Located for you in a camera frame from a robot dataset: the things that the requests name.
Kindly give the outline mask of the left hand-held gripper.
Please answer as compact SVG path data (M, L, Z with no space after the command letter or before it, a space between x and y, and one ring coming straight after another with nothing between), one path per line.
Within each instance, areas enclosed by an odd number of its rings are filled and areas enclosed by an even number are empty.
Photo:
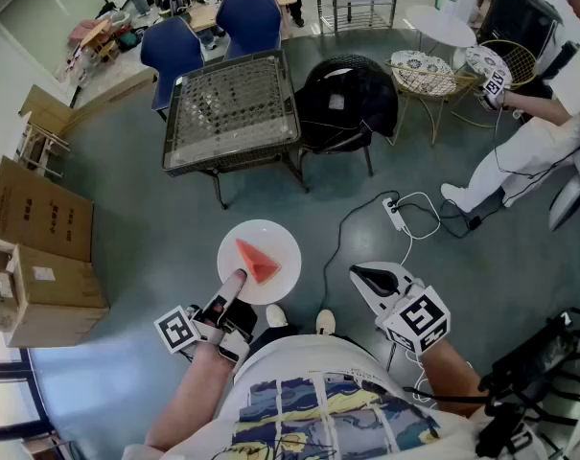
M178 306L158 318L154 327L169 352L182 353L194 344L208 343L220 356L243 363L257 323L255 310L237 299L246 279L246 272L236 269L206 308Z

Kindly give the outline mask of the red watermelon slice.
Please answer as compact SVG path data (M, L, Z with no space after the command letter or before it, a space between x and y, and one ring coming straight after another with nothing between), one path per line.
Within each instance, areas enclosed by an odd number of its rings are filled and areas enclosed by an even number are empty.
M248 272L258 285L263 285L268 282L281 269L279 263L249 242L235 239L235 244L244 260Z

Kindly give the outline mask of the white round plate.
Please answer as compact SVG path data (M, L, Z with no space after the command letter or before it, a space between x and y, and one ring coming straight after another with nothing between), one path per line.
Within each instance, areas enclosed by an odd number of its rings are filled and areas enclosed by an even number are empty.
M262 285L256 283L236 245L237 239L255 246L280 265L269 281ZM246 271L239 298L256 306L273 304L288 296L298 282L301 266L301 252L293 235L282 225L265 219L252 219L235 226L222 240L217 257L222 281L238 268Z

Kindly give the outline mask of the person's left forearm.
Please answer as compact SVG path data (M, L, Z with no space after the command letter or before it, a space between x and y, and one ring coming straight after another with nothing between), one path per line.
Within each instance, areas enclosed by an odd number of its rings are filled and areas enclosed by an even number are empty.
M209 424L220 404L234 363L212 344L200 342L174 396L153 422L145 444L168 451Z

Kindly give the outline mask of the glass top wicker table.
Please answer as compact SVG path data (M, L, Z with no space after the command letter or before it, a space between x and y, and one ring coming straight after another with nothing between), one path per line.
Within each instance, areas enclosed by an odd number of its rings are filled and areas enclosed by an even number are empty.
M301 128L285 53L264 51L222 61L176 80L166 120L162 169L177 177L220 175L282 164L309 189L291 156Z

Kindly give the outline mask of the person's left white shoe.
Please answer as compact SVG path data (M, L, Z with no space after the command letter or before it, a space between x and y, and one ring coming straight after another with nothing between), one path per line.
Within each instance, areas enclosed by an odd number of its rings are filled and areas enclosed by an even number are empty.
M266 319L270 328L283 328L289 324L285 312L276 304L267 306Z

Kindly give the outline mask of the person's white shoe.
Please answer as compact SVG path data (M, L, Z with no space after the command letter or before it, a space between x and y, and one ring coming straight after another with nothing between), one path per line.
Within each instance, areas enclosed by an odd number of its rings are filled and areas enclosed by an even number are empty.
M267 306L266 319L270 328L283 328L289 324L285 312L276 304Z
M315 319L315 333L333 335L336 332L336 319L330 310L321 310Z

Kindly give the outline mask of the person's black trousers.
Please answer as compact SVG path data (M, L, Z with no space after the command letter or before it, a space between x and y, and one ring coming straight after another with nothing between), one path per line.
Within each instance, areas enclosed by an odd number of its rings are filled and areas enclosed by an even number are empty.
M252 357L266 345L275 340L298 335L298 328L293 324L288 324L282 327L268 327L250 344L250 349L247 357Z

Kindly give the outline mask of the person's white printed shirt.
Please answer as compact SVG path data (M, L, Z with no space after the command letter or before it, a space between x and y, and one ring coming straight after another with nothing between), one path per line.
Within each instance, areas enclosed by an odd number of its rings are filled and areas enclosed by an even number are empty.
M526 426L480 458L492 423L409 402L383 366L330 335L278 339L249 358L217 418L163 451L129 445L122 460L546 460Z

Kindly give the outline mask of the black metal stand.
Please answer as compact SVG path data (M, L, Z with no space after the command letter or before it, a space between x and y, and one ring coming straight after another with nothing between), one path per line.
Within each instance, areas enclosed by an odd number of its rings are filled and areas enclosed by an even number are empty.
M492 422L478 434L476 455L514 455L522 443L521 427L540 424L577 427L579 419L545 409L545 399L580 404L580 309L571 307L492 365L478 390L486 394L485 414Z

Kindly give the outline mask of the labelled cardboard box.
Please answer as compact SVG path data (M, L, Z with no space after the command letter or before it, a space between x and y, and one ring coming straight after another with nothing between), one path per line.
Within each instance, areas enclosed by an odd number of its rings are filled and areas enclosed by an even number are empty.
M109 311L90 263L17 245L7 266L17 316L4 334L9 348L61 348L80 344Z

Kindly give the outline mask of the large printed cardboard box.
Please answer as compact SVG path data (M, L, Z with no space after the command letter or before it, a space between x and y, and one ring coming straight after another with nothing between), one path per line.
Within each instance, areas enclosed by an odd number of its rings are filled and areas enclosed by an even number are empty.
M94 203L6 156L0 159L0 251L18 244L91 260Z

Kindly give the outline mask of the black framed window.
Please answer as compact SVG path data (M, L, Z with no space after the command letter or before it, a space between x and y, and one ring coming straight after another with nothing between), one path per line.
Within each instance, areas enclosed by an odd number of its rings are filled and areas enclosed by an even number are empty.
M54 433L25 351L0 346L0 460L30 460L30 440Z

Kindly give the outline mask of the small wooden table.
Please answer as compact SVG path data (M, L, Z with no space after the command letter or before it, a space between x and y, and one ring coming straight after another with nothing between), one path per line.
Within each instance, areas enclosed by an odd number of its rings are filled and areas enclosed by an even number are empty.
M72 50L70 63L74 64L85 48L102 62L113 61L118 50L114 35L114 23L110 17L83 20L68 36L68 46Z

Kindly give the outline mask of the black cabinet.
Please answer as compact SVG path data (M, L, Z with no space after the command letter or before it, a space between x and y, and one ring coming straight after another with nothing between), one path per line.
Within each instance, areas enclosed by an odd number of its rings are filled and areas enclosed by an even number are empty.
M561 15L545 0L493 0L476 38L479 44L490 40L520 44L546 67L557 54L562 26Z

